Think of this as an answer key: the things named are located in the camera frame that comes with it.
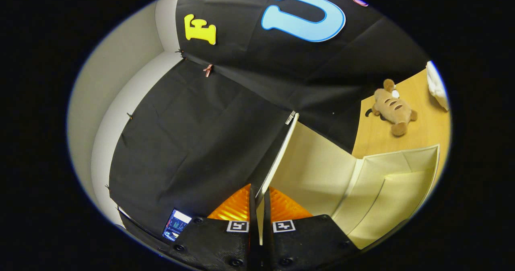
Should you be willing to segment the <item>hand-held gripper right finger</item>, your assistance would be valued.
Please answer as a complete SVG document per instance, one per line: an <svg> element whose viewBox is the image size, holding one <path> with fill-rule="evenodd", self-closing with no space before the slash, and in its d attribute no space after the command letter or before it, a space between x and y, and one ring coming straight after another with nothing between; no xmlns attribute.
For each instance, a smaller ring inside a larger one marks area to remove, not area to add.
<svg viewBox="0 0 515 271"><path fill-rule="evenodd" d="M278 196L264 196L264 266L267 271L332 271L360 249L327 214L278 220Z"/></svg>

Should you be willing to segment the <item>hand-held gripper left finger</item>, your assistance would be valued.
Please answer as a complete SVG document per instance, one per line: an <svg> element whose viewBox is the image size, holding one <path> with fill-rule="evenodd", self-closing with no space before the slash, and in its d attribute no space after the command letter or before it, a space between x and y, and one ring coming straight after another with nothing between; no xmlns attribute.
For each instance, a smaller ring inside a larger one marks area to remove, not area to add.
<svg viewBox="0 0 515 271"><path fill-rule="evenodd" d="M193 217L167 256L193 271L258 271L260 236L255 194L248 184L207 217Z"/></svg>

